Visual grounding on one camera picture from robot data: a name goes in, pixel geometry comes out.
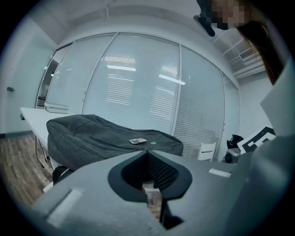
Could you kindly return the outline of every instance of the wooden floor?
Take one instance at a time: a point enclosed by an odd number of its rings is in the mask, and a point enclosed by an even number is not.
[[[52,169],[45,162],[37,140],[36,158],[35,136],[0,139],[0,173],[11,195],[21,204],[30,207],[43,194],[43,189],[52,181]],[[148,207],[159,219],[161,193],[147,192]]]

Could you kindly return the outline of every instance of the air vent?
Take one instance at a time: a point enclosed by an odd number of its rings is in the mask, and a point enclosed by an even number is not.
[[[256,47],[249,48],[246,51],[240,53],[240,57],[244,63],[254,57],[257,57],[258,55],[259,54]]]

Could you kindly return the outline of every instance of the black device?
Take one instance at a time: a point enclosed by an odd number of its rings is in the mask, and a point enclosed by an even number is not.
[[[231,140],[228,140],[227,143],[227,148],[231,149],[231,148],[238,148],[238,142],[244,140],[243,137],[239,136],[239,135],[232,135]]]
[[[239,148],[231,148],[228,149],[226,155],[223,157],[223,162],[236,164],[241,155],[241,151]]]

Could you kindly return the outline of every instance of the ceiling light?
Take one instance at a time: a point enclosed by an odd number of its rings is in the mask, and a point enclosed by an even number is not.
[[[105,61],[110,62],[127,62],[127,63],[135,63],[135,58],[133,57],[105,57]]]
[[[126,67],[126,66],[118,66],[118,65],[106,65],[109,69],[118,69],[124,71],[136,71],[136,68]]]
[[[175,83],[180,83],[181,85],[185,85],[185,82],[179,81],[178,79],[174,79],[174,78],[169,77],[169,76],[159,75],[159,77],[160,78],[163,78],[163,79],[167,79],[167,80],[173,81]]]

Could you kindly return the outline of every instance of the white desk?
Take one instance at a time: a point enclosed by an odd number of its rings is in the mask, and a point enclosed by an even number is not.
[[[61,114],[61,113],[50,113],[45,109],[34,109],[34,108],[20,108],[20,111],[28,122],[30,128],[32,129],[33,133],[37,136],[40,140],[41,144],[47,148],[47,138],[48,138],[48,131],[46,127],[47,121],[59,117],[70,116],[71,114]],[[55,169],[59,164],[50,158],[52,168]]]

